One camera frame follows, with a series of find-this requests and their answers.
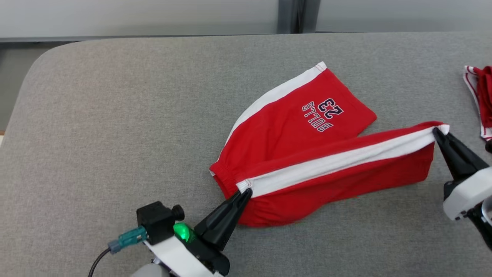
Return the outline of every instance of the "folded red garment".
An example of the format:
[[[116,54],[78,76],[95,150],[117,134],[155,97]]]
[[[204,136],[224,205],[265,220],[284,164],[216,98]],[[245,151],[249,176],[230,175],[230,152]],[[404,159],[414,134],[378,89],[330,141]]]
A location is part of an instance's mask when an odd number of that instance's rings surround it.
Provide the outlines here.
[[[224,195],[253,190],[240,223],[283,225],[322,205],[424,180],[442,122],[357,137],[376,115],[323,62],[237,120],[210,170]]]
[[[463,79],[477,105],[480,116],[480,136],[492,139],[492,67],[484,69],[465,66]]]

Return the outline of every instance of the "gray fabric surface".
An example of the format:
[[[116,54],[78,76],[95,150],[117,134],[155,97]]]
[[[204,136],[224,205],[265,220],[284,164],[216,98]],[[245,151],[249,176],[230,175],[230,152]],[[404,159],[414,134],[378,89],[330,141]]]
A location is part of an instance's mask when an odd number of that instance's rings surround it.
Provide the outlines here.
[[[492,64],[492,33],[129,38],[48,51],[22,85],[0,147],[4,276],[86,275],[153,201],[196,224],[223,200],[208,172],[239,115],[324,61],[378,116],[365,134],[426,120],[492,163],[464,65]],[[469,221],[442,210],[436,151],[426,181],[325,205],[298,224],[239,227],[230,276],[490,276]],[[102,259],[127,276],[142,245]]]

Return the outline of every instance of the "cable connector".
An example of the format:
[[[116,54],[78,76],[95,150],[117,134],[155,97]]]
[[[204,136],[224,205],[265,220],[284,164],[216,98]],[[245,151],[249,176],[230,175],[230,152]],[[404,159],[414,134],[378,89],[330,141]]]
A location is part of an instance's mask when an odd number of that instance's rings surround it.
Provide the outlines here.
[[[147,231],[144,226],[138,226],[138,228],[130,230],[121,234],[117,240],[108,243],[109,251],[111,254],[118,253],[121,249],[143,242],[147,239]]]

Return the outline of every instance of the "wall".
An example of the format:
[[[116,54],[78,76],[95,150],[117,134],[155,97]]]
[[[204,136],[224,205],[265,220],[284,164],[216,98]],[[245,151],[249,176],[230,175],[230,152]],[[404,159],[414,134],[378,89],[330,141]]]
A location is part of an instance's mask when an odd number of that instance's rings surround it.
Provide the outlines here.
[[[0,0],[0,38],[272,34],[278,0]]]
[[[468,31],[492,27],[492,0],[321,0],[316,31]]]

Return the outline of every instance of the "printed logo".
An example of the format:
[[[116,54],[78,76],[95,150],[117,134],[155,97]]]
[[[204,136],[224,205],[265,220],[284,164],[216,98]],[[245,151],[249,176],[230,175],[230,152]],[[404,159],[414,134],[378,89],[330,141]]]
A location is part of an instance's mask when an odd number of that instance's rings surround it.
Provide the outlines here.
[[[308,113],[304,114],[304,117],[309,117],[310,119],[307,122],[319,132],[324,132],[326,129],[333,126],[333,124],[327,122],[327,119],[332,119],[334,115],[343,113],[343,110],[331,98],[326,99],[324,102],[317,105],[317,107],[320,110],[319,113],[316,110],[314,101],[311,101],[303,106],[303,111],[308,111]]]

